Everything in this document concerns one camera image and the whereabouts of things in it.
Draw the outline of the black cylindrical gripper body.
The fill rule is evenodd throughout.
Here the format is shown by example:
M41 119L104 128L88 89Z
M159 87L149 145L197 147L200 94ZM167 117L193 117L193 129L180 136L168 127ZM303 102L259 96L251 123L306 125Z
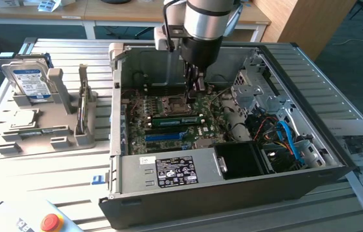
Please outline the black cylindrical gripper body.
M199 70L205 70L217 59L221 41L221 36L215 40L200 40L193 37L183 38L180 56L184 62Z

